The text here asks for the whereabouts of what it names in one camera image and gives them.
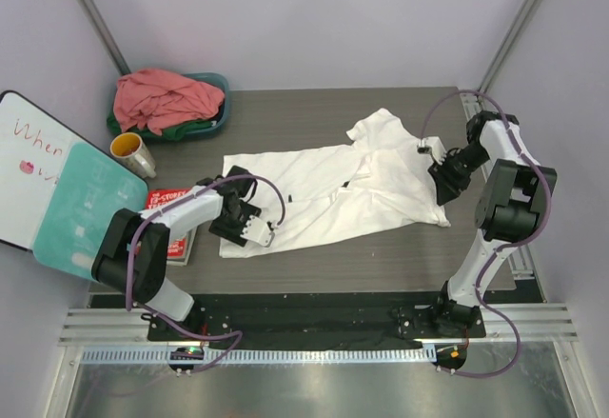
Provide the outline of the white t shirt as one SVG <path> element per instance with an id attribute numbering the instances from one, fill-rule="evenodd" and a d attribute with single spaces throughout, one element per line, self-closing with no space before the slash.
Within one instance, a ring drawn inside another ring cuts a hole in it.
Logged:
<path id="1" fill-rule="evenodd" d="M 348 145 L 225 156 L 224 171 L 238 166 L 268 180 L 252 203 L 280 226 L 267 248 L 222 241 L 221 257 L 318 247 L 415 223 L 449 227 L 428 173 L 432 159 L 417 153 L 419 138 L 397 116 L 379 109 L 346 134 Z"/>

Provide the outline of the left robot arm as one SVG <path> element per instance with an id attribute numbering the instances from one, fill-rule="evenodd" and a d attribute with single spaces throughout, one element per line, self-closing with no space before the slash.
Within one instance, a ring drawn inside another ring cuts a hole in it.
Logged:
<path id="1" fill-rule="evenodd" d="M 234 166 L 227 177 L 201 180 L 156 208 L 116 211 L 94 259 L 92 278 L 165 315 L 170 330 L 181 340 L 195 339 L 204 325 L 204 313 L 191 294 L 167 278 L 168 248 L 206 222 L 214 235 L 245 246 L 244 232 L 262 213 L 246 200 L 257 186 L 249 171 Z"/>

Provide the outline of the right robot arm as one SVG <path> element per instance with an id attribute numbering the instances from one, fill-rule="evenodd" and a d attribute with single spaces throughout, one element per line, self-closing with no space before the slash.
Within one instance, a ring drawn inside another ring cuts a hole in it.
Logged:
<path id="1" fill-rule="evenodd" d="M 428 173 L 443 206 L 469 186 L 472 173 L 492 169 L 475 209 L 476 237 L 458 271 L 421 316 L 439 337 L 482 335 L 481 299 L 503 262 L 545 227 L 557 183 L 554 169 L 533 159 L 513 115 L 483 110 L 466 124 L 467 145 L 434 158 Z"/>

